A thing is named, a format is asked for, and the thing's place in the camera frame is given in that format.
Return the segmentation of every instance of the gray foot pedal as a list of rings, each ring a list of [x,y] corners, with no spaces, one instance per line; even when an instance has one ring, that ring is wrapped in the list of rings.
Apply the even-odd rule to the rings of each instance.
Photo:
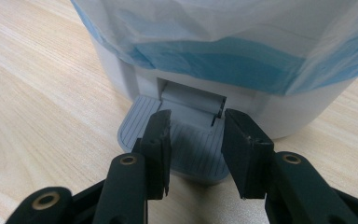
[[[204,184],[222,181],[229,173],[221,153],[224,121],[198,108],[138,96],[118,130],[117,139],[124,151],[131,152],[136,139],[144,135],[150,116],[163,109],[172,111],[172,173]]]

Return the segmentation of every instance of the white plastic bag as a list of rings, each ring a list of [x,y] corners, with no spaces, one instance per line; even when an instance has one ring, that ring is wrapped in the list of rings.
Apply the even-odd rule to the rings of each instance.
[[[72,0],[120,59],[275,94],[358,76],[358,0]]]

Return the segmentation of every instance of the wood grain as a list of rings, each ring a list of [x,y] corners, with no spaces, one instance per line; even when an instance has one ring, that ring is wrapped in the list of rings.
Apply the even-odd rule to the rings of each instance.
[[[30,193],[73,193],[105,178],[122,152],[117,128],[131,102],[110,85],[69,1],[0,1],[0,223]],[[307,157],[333,187],[358,197],[358,79],[322,115],[276,141]],[[172,176],[150,223],[264,223],[231,178],[203,187]]]

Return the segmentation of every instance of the wooden floor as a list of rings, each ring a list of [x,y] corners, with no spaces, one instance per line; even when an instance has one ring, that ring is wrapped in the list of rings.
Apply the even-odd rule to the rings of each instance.
[[[69,1],[0,0],[0,223],[35,190],[77,193],[105,178],[130,106]],[[358,79],[276,150],[302,154],[358,197]],[[263,206],[240,200],[230,177],[204,187],[172,176],[169,196],[149,203],[149,222],[265,223]]]

